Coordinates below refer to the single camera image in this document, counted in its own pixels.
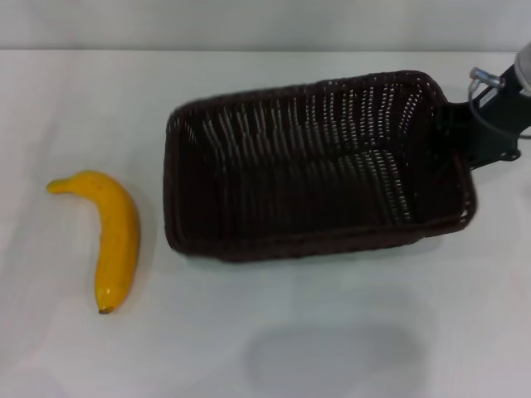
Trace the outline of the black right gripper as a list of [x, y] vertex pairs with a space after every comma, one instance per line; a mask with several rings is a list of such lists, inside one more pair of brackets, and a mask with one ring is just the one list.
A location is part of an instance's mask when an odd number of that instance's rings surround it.
[[436, 165], [456, 155], [472, 169], [520, 158], [520, 140], [529, 140], [530, 86], [511, 66], [501, 75], [479, 68], [470, 72], [467, 103], [436, 108]]

